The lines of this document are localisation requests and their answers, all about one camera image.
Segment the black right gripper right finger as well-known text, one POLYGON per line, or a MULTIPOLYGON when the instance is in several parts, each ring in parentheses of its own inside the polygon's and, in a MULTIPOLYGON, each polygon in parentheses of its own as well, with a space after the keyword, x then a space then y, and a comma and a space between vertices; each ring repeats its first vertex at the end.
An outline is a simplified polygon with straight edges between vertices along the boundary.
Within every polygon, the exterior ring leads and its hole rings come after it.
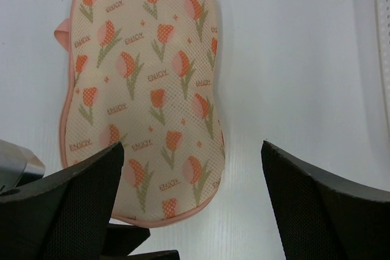
POLYGON ((389 259, 389 192, 265 141, 263 173, 286 259, 389 259))

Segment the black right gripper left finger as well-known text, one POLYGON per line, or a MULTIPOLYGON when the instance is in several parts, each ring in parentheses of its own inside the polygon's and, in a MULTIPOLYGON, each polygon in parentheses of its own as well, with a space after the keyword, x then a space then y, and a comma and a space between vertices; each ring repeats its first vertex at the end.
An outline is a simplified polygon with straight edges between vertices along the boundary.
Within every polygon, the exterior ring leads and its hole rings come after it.
POLYGON ((99 259, 123 163, 116 142, 1 194, 1 259, 99 259))

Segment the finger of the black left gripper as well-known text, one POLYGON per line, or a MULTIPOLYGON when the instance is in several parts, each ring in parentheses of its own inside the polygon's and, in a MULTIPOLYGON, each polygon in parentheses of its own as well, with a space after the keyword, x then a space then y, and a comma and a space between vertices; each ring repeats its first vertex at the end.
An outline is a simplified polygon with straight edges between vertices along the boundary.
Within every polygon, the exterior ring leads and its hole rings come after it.
POLYGON ((130 255, 151 235, 148 228, 109 223, 100 259, 108 260, 179 260, 177 250, 130 255))

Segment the floral mesh laundry bag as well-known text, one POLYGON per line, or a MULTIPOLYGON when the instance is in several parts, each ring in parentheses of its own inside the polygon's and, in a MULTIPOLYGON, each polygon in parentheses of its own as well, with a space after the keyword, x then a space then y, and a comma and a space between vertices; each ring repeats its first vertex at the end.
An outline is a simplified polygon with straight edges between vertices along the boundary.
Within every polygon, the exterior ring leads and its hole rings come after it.
POLYGON ((114 219, 156 228, 204 209, 225 166, 215 0, 73 0, 54 35, 69 54, 63 166, 120 142, 114 219))

